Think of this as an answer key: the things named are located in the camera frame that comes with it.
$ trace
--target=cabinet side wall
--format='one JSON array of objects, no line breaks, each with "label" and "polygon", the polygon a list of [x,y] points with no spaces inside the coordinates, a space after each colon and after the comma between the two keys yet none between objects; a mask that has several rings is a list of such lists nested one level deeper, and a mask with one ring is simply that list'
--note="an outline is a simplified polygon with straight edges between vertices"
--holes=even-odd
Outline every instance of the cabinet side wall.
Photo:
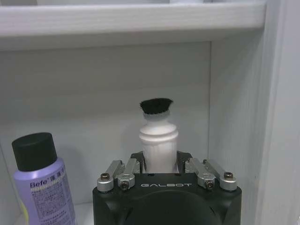
[{"label": "cabinet side wall", "polygon": [[253,225],[262,143],[256,121],[263,31],[212,42],[209,158],[236,174],[242,224]]},{"label": "cabinet side wall", "polygon": [[273,36],[273,64],[266,142],[256,224],[297,224],[300,215],[300,2],[274,0],[269,3]]},{"label": "cabinet side wall", "polygon": [[20,215],[20,208],[14,193],[0,146],[0,221],[1,224],[14,224]]}]

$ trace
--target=purple bottle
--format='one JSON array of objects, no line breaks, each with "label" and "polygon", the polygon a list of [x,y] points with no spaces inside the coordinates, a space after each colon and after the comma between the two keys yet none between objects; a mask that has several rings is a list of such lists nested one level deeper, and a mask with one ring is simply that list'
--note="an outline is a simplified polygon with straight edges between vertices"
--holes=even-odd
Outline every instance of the purple bottle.
[{"label": "purple bottle", "polygon": [[50,133],[12,142],[18,171],[14,174],[27,225],[76,225],[64,162],[56,155]]}]

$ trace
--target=white bottle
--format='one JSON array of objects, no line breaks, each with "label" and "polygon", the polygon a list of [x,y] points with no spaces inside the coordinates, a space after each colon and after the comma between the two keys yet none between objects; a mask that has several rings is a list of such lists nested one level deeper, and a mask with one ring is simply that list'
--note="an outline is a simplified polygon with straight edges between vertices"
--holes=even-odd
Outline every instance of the white bottle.
[{"label": "white bottle", "polygon": [[174,124],[168,122],[173,101],[155,98],[141,102],[147,124],[140,129],[146,173],[177,173],[177,137]]}]

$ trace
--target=bottle label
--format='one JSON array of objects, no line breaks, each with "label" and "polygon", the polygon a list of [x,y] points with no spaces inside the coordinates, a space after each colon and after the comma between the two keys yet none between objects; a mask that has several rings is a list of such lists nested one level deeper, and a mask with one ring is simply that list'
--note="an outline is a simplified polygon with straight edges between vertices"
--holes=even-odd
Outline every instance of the bottle label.
[{"label": "bottle label", "polygon": [[26,203],[29,225],[75,225],[75,211],[72,203],[65,167],[40,179],[22,181],[23,190],[30,195],[20,197]]}]

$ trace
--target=black bottle cap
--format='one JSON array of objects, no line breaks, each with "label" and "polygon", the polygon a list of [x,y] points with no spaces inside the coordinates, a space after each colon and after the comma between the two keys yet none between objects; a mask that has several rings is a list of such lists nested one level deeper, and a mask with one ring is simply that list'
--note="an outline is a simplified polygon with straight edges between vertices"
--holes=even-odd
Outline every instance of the black bottle cap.
[{"label": "black bottle cap", "polygon": [[43,169],[57,159],[50,133],[36,133],[12,142],[18,169],[23,172]]},{"label": "black bottle cap", "polygon": [[168,98],[153,98],[142,101],[140,106],[145,114],[160,114],[167,112],[173,101]]}]

